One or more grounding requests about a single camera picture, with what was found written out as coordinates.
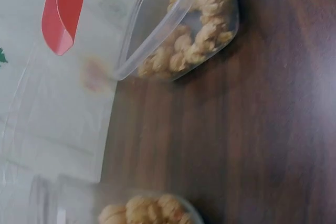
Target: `green leaf print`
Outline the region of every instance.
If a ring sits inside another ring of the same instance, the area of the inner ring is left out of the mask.
[[[0,63],[8,63],[1,47],[0,47]]]

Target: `white plastic sheet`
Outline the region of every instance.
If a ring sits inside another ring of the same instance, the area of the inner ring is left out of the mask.
[[[116,83],[94,92],[82,66],[92,58],[111,74],[134,0],[84,0],[75,44],[62,57],[41,33],[44,2],[0,0],[0,157],[49,178],[96,182]]]

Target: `plastic scoop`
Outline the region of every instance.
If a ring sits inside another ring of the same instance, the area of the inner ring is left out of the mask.
[[[47,45],[63,55],[75,41],[83,0],[46,0],[42,16],[42,33]]]

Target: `wooden table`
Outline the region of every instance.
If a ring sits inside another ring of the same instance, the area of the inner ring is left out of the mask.
[[[336,223],[336,0],[240,0],[221,53],[118,84],[103,181],[163,189],[210,223]]]

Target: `table surface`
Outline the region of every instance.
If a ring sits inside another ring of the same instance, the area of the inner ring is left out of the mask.
[[[336,220],[336,0],[239,0],[237,37],[174,83],[118,84],[103,181],[207,223]]]

